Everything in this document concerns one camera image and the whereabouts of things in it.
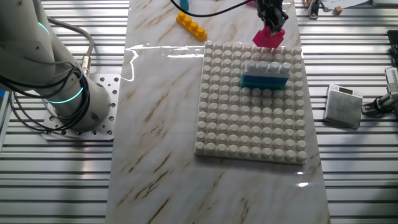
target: white lego baseplate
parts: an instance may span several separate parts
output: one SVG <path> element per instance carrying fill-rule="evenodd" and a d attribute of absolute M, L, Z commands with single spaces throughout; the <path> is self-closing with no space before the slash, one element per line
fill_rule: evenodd
<path fill-rule="evenodd" d="M 195 154 L 304 164 L 307 160 L 301 47 L 267 49 L 207 41 Z M 241 88 L 250 60 L 292 63 L 284 90 Z"/>

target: metal rail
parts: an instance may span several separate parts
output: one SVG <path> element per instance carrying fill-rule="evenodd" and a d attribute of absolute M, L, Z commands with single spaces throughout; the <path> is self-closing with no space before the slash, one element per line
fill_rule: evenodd
<path fill-rule="evenodd" d="M 129 1 L 44 1 L 48 15 L 93 35 L 95 73 L 121 73 Z M 386 32 L 397 29 L 398 8 L 358 6 L 340 16 L 308 20 L 296 0 L 298 23 L 320 146 L 331 223 L 398 223 L 398 122 L 393 115 L 363 117 L 357 130 L 322 122 L 330 83 L 364 93 L 386 93 L 390 65 Z M 61 27 L 54 31 L 78 59 L 88 42 Z M 37 119 L 40 101 L 23 99 Z M 0 153 L 0 223 L 104 223 L 111 142 L 48 143 L 14 115 Z"/>

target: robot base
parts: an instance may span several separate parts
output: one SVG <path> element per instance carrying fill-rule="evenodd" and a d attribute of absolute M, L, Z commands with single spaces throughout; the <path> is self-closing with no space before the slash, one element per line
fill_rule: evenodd
<path fill-rule="evenodd" d="M 118 110 L 118 99 L 121 76 L 118 74 L 90 74 L 94 82 L 98 82 L 105 87 L 111 98 L 111 106 L 106 118 L 91 131 L 79 133 L 73 130 L 54 131 L 51 133 L 42 133 L 44 139 L 48 141 L 111 141 L 114 138 L 116 127 L 116 113 Z M 62 123 L 46 111 L 44 125 L 56 128 Z"/>

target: wire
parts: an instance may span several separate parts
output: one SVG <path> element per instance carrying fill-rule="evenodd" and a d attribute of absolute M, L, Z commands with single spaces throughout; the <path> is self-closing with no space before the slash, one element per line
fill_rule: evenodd
<path fill-rule="evenodd" d="M 66 22 L 58 21 L 58 20 L 53 19 L 53 18 L 51 18 L 49 16 L 47 16 L 47 19 L 52 24 L 55 24 L 55 25 L 58 25 L 58 26 L 62 26 L 64 28 L 66 28 L 66 29 L 78 32 L 79 34 L 85 36 L 88 39 L 88 42 L 89 42 L 88 50 L 87 50 L 87 53 L 85 54 L 85 56 L 90 56 L 91 55 L 91 53 L 93 52 L 93 48 L 94 48 L 94 40 L 93 40 L 92 36 L 89 33 L 87 33 L 87 31 L 85 31 L 85 30 L 83 30 L 83 29 L 81 29 L 81 28 L 79 28 L 77 26 L 73 26 L 73 25 L 67 24 Z"/>
<path fill-rule="evenodd" d="M 205 15 L 198 15 L 198 14 L 194 14 L 194 13 L 191 13 L 191 12 L 188 12 L 188 11 L 184 10 L 184 9 L 181 8 L 174 0 L 170 0 L 170 2 L 172 2 L 172 4 L 173 4 L 177 9 L 179 9 L 180 11 L 182 11 L 183 13 L 185 13 L 186 15 L 193 16 L 193 17 L 212 17 L 212 16 L 217 16 L 217 15 L 220 15 L 220 14 L 222 14 L 222 13 L 226 13 L 226 12 L 228 12 L 228 11 L 231 11 L 232 9 L 236 9 L 237 7 L 243 6 L 243 5 L 245 5 L 245 4 L 247 4 L 247 3 L 251 2 L 251 1 L 253 1 L 253 0 L 246 0 L 246 1 L 244 1 L 244 2 L 241 2 L 241 3 L 237 4 L 237 5 L 234 5 L 234 6 L 232 6 L 232 7 L 229 7 L 229 8 L 227 8 L 227 9 L 224 9 L 224 10 L 222 10 L 222 11 L 220 11 L 220 12 L 215 12 L 215 13 L 212 13 L 212 14 L 205 14 Z"/>

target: blue lego brick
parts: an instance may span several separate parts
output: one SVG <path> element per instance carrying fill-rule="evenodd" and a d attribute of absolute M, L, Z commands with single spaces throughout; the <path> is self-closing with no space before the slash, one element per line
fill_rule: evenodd
<path fill-rule="evenodd" d="M 283 90 L 285 88 L 285 85 L 276 85 L 276 84 L 270 84 L 270 83 L 253 83 L 253 82 L 242 82 L 241 88 L 243 87 L 248 87 L 248 88 L 259 88 L 261 90 L 263 89 L 270 89 L 270 90 Z"/>
<path fill-rule="evenodd" d="M 285 85 L 288 79 L 289 78 L 256 77 L 251 75 L 243 75 L 242 82 Z"/>
<path fill-rule="evenodd" d="M 180 0 L 180 7 L 185 10 L 189 11 L 189 2 L 188 0 Z"/>

